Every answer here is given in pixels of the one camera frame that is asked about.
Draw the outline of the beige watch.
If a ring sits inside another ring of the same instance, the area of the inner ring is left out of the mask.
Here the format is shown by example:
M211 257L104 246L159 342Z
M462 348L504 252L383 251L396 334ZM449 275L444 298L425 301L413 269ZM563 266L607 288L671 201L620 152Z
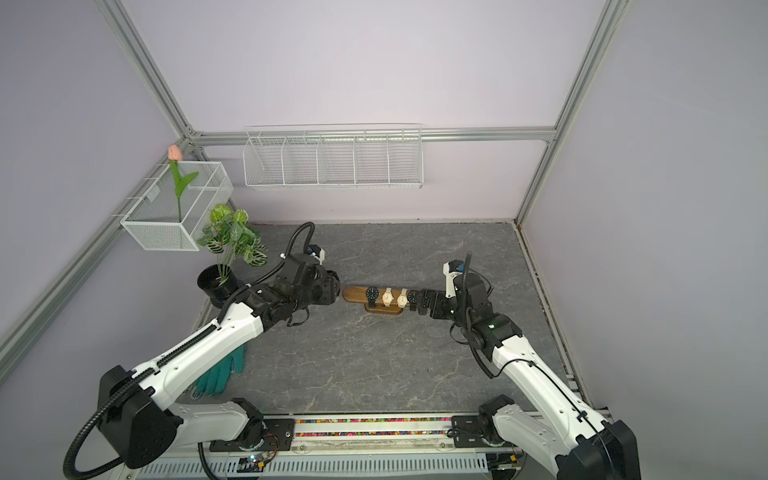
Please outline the beige watch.
M381 300L385 307L389 307L391 305L394 300L391 287L386 288L384 294L381 296Z
M397 305L401 309L405 309L409 305L408 290L406 288L403 288L400 291L400 294L397 297Z

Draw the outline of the wooden watch stand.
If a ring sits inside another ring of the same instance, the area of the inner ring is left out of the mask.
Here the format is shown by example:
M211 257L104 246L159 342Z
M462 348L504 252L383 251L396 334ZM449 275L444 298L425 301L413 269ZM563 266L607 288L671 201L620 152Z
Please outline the wooden watch stand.
M342 291L345 301L363 305L368 313L399 315L416 307L418 290L376 286L347 286Z

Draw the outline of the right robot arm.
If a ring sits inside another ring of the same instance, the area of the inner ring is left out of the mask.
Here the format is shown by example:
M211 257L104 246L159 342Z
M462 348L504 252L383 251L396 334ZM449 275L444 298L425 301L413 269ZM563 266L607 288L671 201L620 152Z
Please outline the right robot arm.
M495 312L482 276L450 262L438 310L456 325L483 373L509 377L540 413L533 418L500 395L479 412L494 443L521 448L557 479L638 479L637 439L581 400L535 352L508 316Z

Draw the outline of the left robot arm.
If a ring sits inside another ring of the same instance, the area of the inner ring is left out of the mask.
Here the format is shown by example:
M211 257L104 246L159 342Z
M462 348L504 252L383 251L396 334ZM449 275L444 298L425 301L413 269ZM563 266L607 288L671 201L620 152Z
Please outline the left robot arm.
M183 407L178 398L237 348L310 305L330 305L340 292L338 275L324 266L316 244L286 253L269 283L245 284L226 296L218 316L172 349L126 370L116 366L101 380L98 407L75 435L63 460L68 479L91 479L125 465L144 467L167 450L188 444L229 441L243 450L266 443L263 414L234 398L213 405ZM116 459L87 471L77 455L93 430L117 452Z

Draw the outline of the black vase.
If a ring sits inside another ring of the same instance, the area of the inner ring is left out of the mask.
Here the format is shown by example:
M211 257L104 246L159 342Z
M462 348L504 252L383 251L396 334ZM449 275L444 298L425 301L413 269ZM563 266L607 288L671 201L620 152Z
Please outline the black vase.
M232 268L224 264L205 268L197 278L198 288L209 297L211 304L217 309L220 309L242 285Z

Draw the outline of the green leafy plant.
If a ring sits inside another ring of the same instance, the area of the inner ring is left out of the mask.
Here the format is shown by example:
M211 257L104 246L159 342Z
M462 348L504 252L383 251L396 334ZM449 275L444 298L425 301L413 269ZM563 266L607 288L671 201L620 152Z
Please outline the green leafy plant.
M231 266L237 258L251 267L267 263L267 247L260 233L248 225L248 220L245 210L232 210L227 204L218 204L210 211L209 222L196 240L198 246L217 256L219 286L229 280Z

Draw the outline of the white mesh basket left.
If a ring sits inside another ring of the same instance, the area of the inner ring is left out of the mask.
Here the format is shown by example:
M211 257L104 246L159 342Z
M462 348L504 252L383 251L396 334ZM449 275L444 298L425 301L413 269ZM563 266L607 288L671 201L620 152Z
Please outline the white mesh basket left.
M182 161L179 169L183 175L199 173L182 196L181 223L169 163L152 177L120 220L123 229L147 251L198 251L196 240L209 222L210 211L227 203L233 192L229 175L220 162Z

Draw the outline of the pink tulip flower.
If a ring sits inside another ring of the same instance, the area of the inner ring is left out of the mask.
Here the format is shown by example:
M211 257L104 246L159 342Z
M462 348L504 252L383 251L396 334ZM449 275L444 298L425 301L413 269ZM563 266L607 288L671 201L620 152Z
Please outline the pink tulip flower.
M183 161L183 153L177 145L170 145L167 152L169 160L169 168L174 182L174 193L176 197L177 216L178 222L183 221L182 214L182 196L185 189L197 178L199 173L193 171L192 173L183 175L179 169L179 163Z

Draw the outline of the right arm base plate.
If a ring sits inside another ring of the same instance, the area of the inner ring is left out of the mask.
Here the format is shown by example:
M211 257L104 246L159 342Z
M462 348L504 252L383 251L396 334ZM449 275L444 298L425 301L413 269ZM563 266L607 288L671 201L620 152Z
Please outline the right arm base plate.
M478 415L454 415L446 433L456 448L493 447Z

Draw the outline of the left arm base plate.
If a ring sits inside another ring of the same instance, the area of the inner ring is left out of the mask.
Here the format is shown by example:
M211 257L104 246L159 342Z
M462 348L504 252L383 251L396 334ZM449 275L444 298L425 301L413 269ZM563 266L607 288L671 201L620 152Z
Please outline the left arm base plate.
M231 441L215 440L211 452L289 451L294 439L296 421L293 418L266 418L258 427L248 427L246 432Z

